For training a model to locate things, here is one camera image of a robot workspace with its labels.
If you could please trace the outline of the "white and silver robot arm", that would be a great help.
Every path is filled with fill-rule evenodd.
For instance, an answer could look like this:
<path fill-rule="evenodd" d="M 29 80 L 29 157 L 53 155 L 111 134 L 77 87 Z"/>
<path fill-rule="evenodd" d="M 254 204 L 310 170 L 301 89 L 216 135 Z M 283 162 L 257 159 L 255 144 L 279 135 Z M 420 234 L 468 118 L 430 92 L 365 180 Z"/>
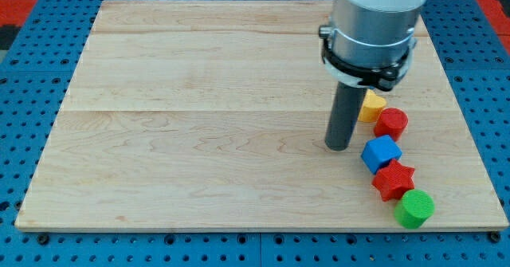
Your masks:
<path fill-rule="evenodd" d="M 342 61 L 384 68 L 408 50 L 426 0 L 335 0 L 331 50 Z"/>

